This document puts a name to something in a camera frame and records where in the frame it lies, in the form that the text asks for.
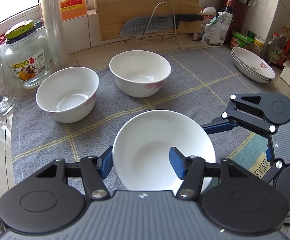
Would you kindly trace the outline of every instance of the stacked plate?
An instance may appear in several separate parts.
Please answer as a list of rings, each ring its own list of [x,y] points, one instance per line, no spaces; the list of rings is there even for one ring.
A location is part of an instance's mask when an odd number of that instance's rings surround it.
[[[236,67],[247,77],[258,83],[269,83],[275,78],[272,68],[249,50],[234,47],[232,57]]]

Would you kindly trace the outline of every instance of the tiled countertop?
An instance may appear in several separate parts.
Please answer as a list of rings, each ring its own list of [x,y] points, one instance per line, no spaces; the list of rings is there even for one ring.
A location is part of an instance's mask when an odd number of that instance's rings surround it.
[[[182,34],[177,37],[181,49],[205,48],[210,47],[192,40],[192,35]],[[137,50],[139,40],[130,40],[127,43],[120,41],[106,44],[79,52],[70,54],[70,66],[84,66],[91,69],[98,69],[109,65],[109,61],[123,51]],[[174,38],[158,41],[144,41],[143,50],[149,50],[156,53],[171,52],[178,50]],[[290,87],[280,78],[281,70],[275,68],[276,78],[272,85],[282,94],[290,99]],[[16,97],[19,97],[31,90],[23,90],[19,85],[14,89]],[[12,128],[13,111],[7,116],[0,117],[0,197],[9,188],[15,185],[12,164],[11,148],[11,128]]]

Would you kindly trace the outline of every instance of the white ceramic bowl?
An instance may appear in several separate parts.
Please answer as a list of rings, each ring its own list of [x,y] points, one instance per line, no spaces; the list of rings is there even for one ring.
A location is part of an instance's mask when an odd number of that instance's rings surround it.
[[[275,72],[272,68],[256,54],[247,49],[234,47],[232,53],[245,67],[249,68],[251,72],[258,73],[261,77],[273,80]]]
[[[262,76],[259,74],[259,71],[253,71],[252,69],[250,69],[249,67],[247,67],[246,65],[244,65],[243,62],[240,61],[240,60],[235,56],[234,53],[232,53],[232,57],[233,57],[236,61],[238,61],[238,63],[239,63],[242,67],[244,67],[245,69],[247,69],[248,71],[250,71],[251,73],[253,73],[255,76],[259,77],[260,79],[263,79],[263,80],[268,81],[268,82],[273,81],[272,79],[262,77]]]
[[[261,84],[265,84],[265,83],[269,83],[271,81],[268,81],[268,80],[264,80],[258,76],[255,75],[255,73],[251,72],[251,70],[249,70],[248,68],[246,68],[245,66],[243,66],[242,64],[240,64],[236,57],[233,56],[233,60],[234,60],[234,64],[235,66],[247,77],[249,77],[250,79],[258,82],[258,83],[261,83]]]
[[[177,147],[184,156],[196,155],[215,162],[208,135],[194,120],[177,112],[152,110],[141,113],[118,132],[113,145],[113,163],[127,190],[173,190],[182,180],[169,162],[169,150]],[[202,191],[211,178],[204,178]]]
[[[120,90],[137,98],[155,94],[171,72],[165,58],[145,50],[122,52],[111,59],[109,68]]]
[[[65,68],[43,81],[36,102],[58,122],[76,122],[93,109],[98,84],[98,75],[89,68]]]

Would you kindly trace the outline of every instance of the yellow lid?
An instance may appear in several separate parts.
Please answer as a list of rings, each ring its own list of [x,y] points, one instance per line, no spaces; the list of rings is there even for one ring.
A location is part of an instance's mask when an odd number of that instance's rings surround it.
[[[254,39],[254,43],[257,44],[258,46],[261,46],[261,47],[264,46],[264,42],[263,42],[263,41],[260,41],[260,40],[257,39],[257,38]]]
[[[14,39],[17,36],[29,31],[34,27],[34,23],[32,20],[22,21],[16,25],[14,25],[10,30],[5,33],[5,37],[8,40]]]

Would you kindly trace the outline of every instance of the green jar lid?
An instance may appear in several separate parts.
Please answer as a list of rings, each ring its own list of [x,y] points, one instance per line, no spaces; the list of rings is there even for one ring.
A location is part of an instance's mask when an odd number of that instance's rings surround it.
[[[34,23],[32,20],[20,22],[14,25],[10,30],[8,30],[5,33],[5,37],[8,40],[12,40],[16,38],[17,36],[20,36],[23,33],[28,32],[33,27],[34,27]]]
[[[247,43],[253,43],[254,42],[254,40],[252,38],[250,38],[247,35],[242,34],[242,33],[232,32],[232,35],[235,36],[236,38],[244,41],[244,42],[247,42]]]

